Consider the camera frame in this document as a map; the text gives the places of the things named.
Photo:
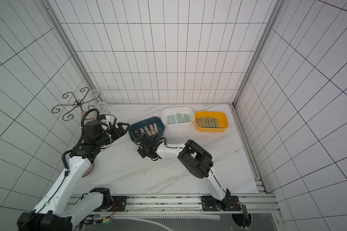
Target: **metal rail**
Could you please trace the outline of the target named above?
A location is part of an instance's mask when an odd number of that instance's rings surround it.
[[[201,196],[209,194],[131,194],[114,195],[127,196],[122,214],[223,214],[241,213],[241,211],[203,211]],[[274,194],[232,194],[238,196],[239,201],[247,206],[249,213],[280,213]],[[81,197],[73,195],[69,201],[72,205]],[[92,212],[100,218],[108,217],[111,212]]]

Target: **blue bowl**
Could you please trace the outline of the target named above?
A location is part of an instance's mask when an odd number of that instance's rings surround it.
[[[144,127],[149,128],[149,125],[153,125],[154,123],[157,124],[158,134],[154,136],[147,136],[149,140],[153,141],[154,139],[158,139],[162,137],[165,132],[165,126],[163,125],[162,120],[159,117],[154,116],[154,117],[145,119],[143,121],[131,124],[131,128],[134,132],[138,132],[139,135],[141,135],[140,128],[143,128],[143,129]],[[130,134],[130,132],[128,134],[130,135],[131,141],[133,141],[136,145],[138,145],[138,142],[134,139],[134,137]]]

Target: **black cable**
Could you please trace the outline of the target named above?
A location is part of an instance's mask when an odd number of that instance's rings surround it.
[[[84,133],[83,133],[83,123],[85,122],[85,119],[88,116],[88,114],[90,114],[93,111],[97,112],[97,119],[99,118],[99,110],[96,109],[96,108],[92,108],[92,109],[90,109],[90,110],[88,110],[87,112],[84,113],[83,117],[81,118],[81,123],[80,123],[80,125],[81,125],[81,136],[80,136],[80,139],[78,140],[76,145],[79,145],[83,141],[83,135],[84,135]]]
[[[65,177],[63,178],[62,182],[60,183],[59,187],[56,189],[56,191],[54,192],[54,194],[49,198],[48,202],[45,203],[45,205],[37,212],[35,213],[35,215],[33,215],[33,217],[31,217],[28,221],[26,221],[21,227],[19,227],[19,229],[17,231],[20,231],[21,228],[23,228],[23,226],[25,226],[30,220],[32,220],[34,217],[36,217],[36,215],[43,209],[45,208],[45,206],[47,205],[47,203],[49,203],[49,201],[55,196],[56,192],[59,190],[60,186],[62,186],[63,182],[64,182]]]
[[[112,127],[114,128],[115,125],[116,125],[116,122],[117,122],[117,118],[116,118],[114,115],[111,115],[111,116],[114,117],[114,121],[113,121],[113,125],[112,125]]]
[[[216,179],[214,173],[212,172],[211,168],[209,168],[207,165],[203,164],[202,162],[200,162],[199,160],[195,159],[192,155],[189,155],[191,158],[193,158],[195,161],[197,161],[199,164],[203,165],[203,166],[206,166],[210,171],[211,173],[213,174],[213,178],[215,178],[216,182],[218,183],[218,185],[220,186],[221,190],[224,191],[233,201],[236,202],[236,200],[234,200],[234,198],[231,197],[230,194],[228,194],[222,187],[221,187],[221,184],[218,182],[218,180]],[[241,205],[239,205],[239,207],[241,208],[241,210],[243,211],[244,215],[245,215],[245,212],[243,210],[243,208],[241,207]]]
[[[139,143],[140,141],[138,140],[138,137],[136,136],[136,134],[135,134],[135,132],[133,132],[133,130],[132,130],[132,127],[131,127],[131,125],[129,125],[129,132],[130,132],[130,134],[132,135],[132,137],[138,142],[138,144],[140,145],[140,146],[142,146],[142,147],[151,147],[151,146],[153,146],[154,144],[155,144],[155,142],[156,142],[156,140],[157,140],[157,136],[158,136],[158,132],[156,132],[155,130],[153,130],[153,129],[149,129],[148,131],[154,131],[155,132],[155,138],[154,138],[154,140],[151,142],[151,144],[149,144],[149,145],[144,145],[144,144],[142,144],[142,143]]]
[[[153,145],[155,145],[159,140],[165,140],[164,144],[167,145],[167,140],[166,140],[166,137],[161,137],[159,138],[158,140],[155,141],[155,143]]]
[[[83,196],[86,195],[86,194],[89,195],[88,193],[84,193],[84,194],[82,194],[82,196],[81,196],[79,199],[82,200]]]
[[[84,113],[82,119],[81,119],[81,128],[83,127],[83,123],[85,122],[86,117],[91,113],[91,112],[97,112],[97,119],[99,119],[99,110],[96,108],[90,109],[87,112]]]
[[[67,150],[62,154],[62,162],[63,162],[63,166],[65,168],[64,177],[68,176],[68,173],[69,173],[68,163],[67,163],[67,160],[65,159],[65,155],[70,153],[71,151],[72,151],[72,149]]]
[[[100,149],[107,149],[107,148],[109,148],[111,146],[111,144],[112,143],[110,143],[108,147],[101,147]]]
[[[220,185],[220,183],[218,182],[218,180],[216,179],[215,175],[213,175],[213,178],[215,178],[215,180],[216,180],[216,182],[218,183],[218,185],[220,186],[221,190],[224,191],[233,201],[236,202],[236,200],[234,200],[234,198],[232,198],[231,195],[228,194],[228,193],[221,187],[221,185]],[[239,205],[239,207],[241,208],[241,210],[243,211],[243,213],[244,213],[244,215],[245,215],[245,212],[244,212],[242,206],[241,206],[240,204],[238,204],[237,202],[236,202],[236,204]]]

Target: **yellow bowl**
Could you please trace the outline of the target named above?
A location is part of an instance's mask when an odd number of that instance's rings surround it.
[[[196,119],[200,118],[200,117],[209,117],[209,118],[215,118],[217,119],[217,122],[219,124],[219,128],[215,128],[215,127],[198,127],[197,123],[196,123]],[[199,132],[223,132],[226,130],[226,128],[229,127],[229,122],[227,120],[227,116],[222,113],[222,112],[207,112],[207,111],[200,111],[195,113],[194,116],[194,123],[195,123],[195,128],[199,131]]]

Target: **white bowl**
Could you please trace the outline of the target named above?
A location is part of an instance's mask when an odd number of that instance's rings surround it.
[[[175,117],[176,117],[176,113],[182,113],[183,115],[184,114],[188,114],[190,116],[190,122],[168,124],[167,116],[171,115],[171,114],[174,114]],[[193,113],[193,110],[190,107],[166,108],[166,109],[163,109],[162,112],[161,112],[161,119],[162,119],[163,124],[167,128],[188,127],[194,121],[194,113]]]

